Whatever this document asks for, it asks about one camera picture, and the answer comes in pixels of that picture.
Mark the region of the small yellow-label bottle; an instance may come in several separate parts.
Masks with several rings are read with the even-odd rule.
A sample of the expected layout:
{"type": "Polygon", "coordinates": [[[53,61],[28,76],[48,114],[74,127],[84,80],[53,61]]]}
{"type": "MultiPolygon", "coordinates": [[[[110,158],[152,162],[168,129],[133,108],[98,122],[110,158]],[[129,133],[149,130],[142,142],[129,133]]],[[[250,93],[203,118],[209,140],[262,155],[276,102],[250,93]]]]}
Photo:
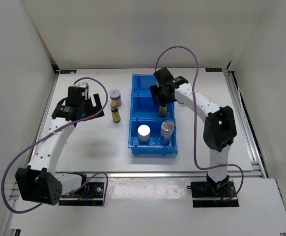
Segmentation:
{"type": "Polygon", "coordinates": [[[120,118],[117,104],[115,102],[111,103],[111,112],[112,112],[113,122],[119,123],[121,121],[121,118],[120,118]]]}
{"type": "Polygon", "coordinates": [[[158,115],[162,118],[167,115],[167,104],[160,104],[158,115]]]}

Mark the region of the silver-top white canister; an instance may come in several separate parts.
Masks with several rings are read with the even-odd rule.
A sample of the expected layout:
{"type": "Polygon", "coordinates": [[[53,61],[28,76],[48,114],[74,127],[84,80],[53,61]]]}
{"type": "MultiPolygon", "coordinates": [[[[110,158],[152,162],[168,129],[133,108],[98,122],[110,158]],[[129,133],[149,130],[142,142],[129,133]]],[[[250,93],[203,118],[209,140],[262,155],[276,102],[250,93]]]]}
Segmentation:
{"type": "Polygon", "coordinates": [[[138,127],[137,133],[139,145],[148,146],[150,143],[150,127],[142,124],[138,127]]]}
{"type": "Polygon", "coordinates": [[[168,145],[174,131],[174,123],[171,120],[165,120],[161,124],[159,141],[163,145],[168,145]]]}

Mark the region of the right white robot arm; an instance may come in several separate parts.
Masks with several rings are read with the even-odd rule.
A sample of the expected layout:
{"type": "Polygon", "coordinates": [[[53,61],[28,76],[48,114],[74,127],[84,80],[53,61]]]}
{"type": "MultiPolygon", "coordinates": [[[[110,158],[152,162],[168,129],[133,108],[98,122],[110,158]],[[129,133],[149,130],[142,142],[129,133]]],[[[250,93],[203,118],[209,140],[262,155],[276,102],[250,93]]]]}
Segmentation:
{"type": "Polygon", "coordinates": [[[237,135],[234,113],[230,106],[219,106],[194,91],[195,83],[190,84],[182,76],[173,77],[166,67],[154,72],[157,85],[150,87],[155,105],[181,102],[195,113],[204,123],[203,140],[209,148],[209,167],[206,190],[217,197],[229,183],[229,150],[237,135]]]}

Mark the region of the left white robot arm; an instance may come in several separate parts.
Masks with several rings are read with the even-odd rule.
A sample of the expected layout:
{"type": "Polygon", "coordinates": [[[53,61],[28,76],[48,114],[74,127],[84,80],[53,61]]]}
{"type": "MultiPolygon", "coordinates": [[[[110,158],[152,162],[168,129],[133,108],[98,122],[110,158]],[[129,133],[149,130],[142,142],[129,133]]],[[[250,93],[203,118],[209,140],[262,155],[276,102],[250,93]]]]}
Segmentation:
{"type": "Polygon", "coordinates": [[[66,141],[76,128],[76,121],[104,116],[99,95],[94,94],[92,101],[88,89],[87,82],[68,88],[67,97],[57,103],[52,113],[47,139],[38,145],[28,165],[17,170],[16,182],[24,201],[54,206],[67,194],[75,197],[89,195],[85,174],[69,173],[55,177],[57,162],[66,141]]]}

